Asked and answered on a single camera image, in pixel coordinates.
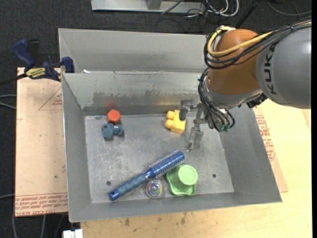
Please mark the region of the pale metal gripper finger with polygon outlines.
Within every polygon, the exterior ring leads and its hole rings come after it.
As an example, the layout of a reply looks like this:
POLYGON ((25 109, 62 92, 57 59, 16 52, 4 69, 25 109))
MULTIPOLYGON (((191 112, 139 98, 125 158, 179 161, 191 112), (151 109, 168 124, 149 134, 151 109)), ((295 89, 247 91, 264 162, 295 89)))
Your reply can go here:
POLYGON ((187 113, 191 110, 195 110, 200 106, 199 103, 195 103, 193 99, 181 100, 180 108, 180 120, 185 120, 187 113))
POLYGON ((195 129, 191 130, 189 142, 186 146, 187 151, 192 151, 200 148, 203 134, 204 133, 202 131, 198 131, 195 129))

